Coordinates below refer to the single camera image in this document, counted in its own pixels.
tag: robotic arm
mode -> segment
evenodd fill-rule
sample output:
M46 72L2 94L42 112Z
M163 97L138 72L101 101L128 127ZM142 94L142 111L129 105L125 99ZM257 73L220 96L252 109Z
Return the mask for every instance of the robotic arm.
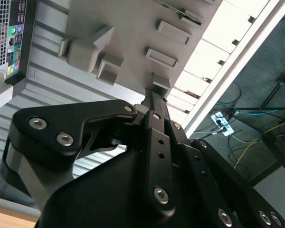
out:
M76 159L127 151L74 180ZM37 228L285 228L206 141L190 142L166 102L122 100L22 109L3 155L5 180L29 194Z

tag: power strip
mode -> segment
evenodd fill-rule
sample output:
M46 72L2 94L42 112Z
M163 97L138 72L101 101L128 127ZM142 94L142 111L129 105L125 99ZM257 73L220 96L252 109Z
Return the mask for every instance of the power strip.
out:
M228 136L234 133L234 130L221 112L217 112L215 115L212 115L211 119L215 122L218 128L221 128L222 126L225 127L226 130L222 132L224 136Z

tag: silver bolt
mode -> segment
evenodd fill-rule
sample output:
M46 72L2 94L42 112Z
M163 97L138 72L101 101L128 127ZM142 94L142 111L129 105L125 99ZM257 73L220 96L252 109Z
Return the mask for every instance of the silver bolt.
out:
M218 209L218 217L226 227L232 227L232 220L223 209Z
M261 219L267 224L267 225L271 225L271 221L270 221L270 219L268 218L268 216L264 213L264 212L262 212L262 211L260 211L259 212L260 213L260 217L261 217Z
M181 128L181 126L178 123L174 123L173 126L176 127L177 129Z
M125 108L125 110L127 110L128 112L132 112L132 108L130 108L129 106L125 106L124 108Z
M74 139L71 135L66 133L61 133L57 136L57 142L63 146L70 146L73 144Z
M204 148L207 148L207 144L205 144L204 141L200 141L200 144L201 144Z
M282 225L281 220L280 220L273 212L271 212L270 214L271 214L271 217L273 218L273 220L274 220L279 226L281 226L281 225Z
M43 130L47 127L47 122L40 118L32 118L28 123L32 128L36 130Z
M169 202L168 193L162 188L154 189L154 196L161 204L167 204Z
M154 113L153 116L154 116L156 119L158 119L158 120L161 118L161 117L160 117L159 115L157 115L156 113Z

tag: blue cable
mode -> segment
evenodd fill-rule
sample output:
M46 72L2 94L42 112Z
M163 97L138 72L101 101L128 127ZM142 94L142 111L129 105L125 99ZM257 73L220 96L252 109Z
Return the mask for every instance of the blue cable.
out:
M278 110L271 110L271 111L268 111L268 112L265 112L265 113L249 113L249 112L245 112L245 111L243 111L243 110L239 110L239 109L237 109L237 108L234 108L234 107L231 107L231 106L229 106L229 105L222 104L222 103L217 103L216 105L221 105L221 106L225 106L225 107L228 107L228 108L232 108L232 109L234 109L234 110L236 110L236 111L238 111L238 112L243 112L243 113L245 113L245 114L247 114L247 115L264 115L264 114L266 114L266 113L274 113L274 112L277 112L277 111L278 111Z

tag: green audio port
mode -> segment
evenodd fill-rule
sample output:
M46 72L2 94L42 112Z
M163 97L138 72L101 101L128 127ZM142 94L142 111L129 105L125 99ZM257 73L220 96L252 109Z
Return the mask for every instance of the green audio port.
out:
M15 35L16 32L17 32L16 27L12 27L11 30L10 30L10 32L12 33L12 35Z

